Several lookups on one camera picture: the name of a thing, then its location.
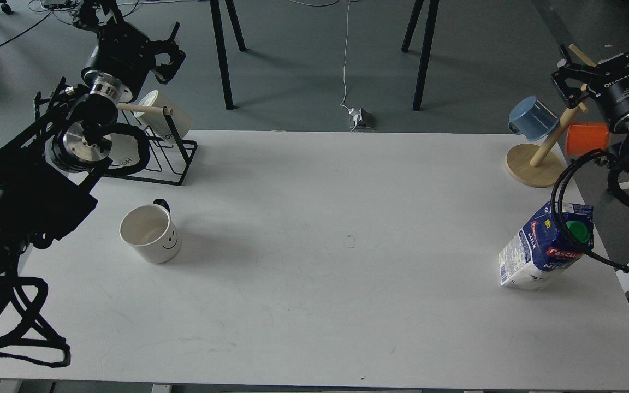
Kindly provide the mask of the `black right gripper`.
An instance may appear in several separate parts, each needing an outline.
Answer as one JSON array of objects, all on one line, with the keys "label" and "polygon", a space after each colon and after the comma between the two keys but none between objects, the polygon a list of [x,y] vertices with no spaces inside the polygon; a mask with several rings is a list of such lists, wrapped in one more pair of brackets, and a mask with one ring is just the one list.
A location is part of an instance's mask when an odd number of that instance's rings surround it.
[{"label": "black right gripper", "polygon": [[593,99],[613,133],[629,133],[629,53],[597,65],[576,45],[559,45],[562,65],[552,81],[568,109]]}]

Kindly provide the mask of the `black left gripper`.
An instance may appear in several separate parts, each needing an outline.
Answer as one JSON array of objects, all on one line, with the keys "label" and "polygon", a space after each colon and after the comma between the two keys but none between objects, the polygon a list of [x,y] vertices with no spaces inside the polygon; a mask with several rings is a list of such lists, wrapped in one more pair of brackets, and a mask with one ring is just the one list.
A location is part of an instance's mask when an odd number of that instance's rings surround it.
[{"label": "black left gripper", "polygon": [[[176,42],[179,29],[175,22],[167,38],[151,41],[132,26],[102,26],[82,79],[89,87],[99,78],[110,80],[121,97],[137,97],[150,72],[160,84],[168,84],[186,59]],[[159,55],[167,55],[168,62],[157,63]]]}]

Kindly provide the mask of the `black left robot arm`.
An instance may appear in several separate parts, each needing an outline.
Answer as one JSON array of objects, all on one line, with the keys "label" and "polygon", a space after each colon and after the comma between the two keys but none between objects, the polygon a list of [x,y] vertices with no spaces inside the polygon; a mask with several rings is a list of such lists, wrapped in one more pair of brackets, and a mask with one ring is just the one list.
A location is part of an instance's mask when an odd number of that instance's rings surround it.
[{"label": "black left robot arm", "polygon": [[70,365],[70,345],[41,315],[48,284],[20,276],[20,256],[77,229],[97,206],[91,191],[103,176],[147,167],[152,138],[117,121],[120,105],[137,99],[148,74],[167,84],[186,57],[175,38],[179,22],[167,39],[151,40],[115,1],[82,1],[73,24],[97,36],[84,82],[62,78],[47,99],[35,97],[34,122],[0,148],[0,358],[10,346],[59,350],[54,362],[10,355],[50,368]]}]

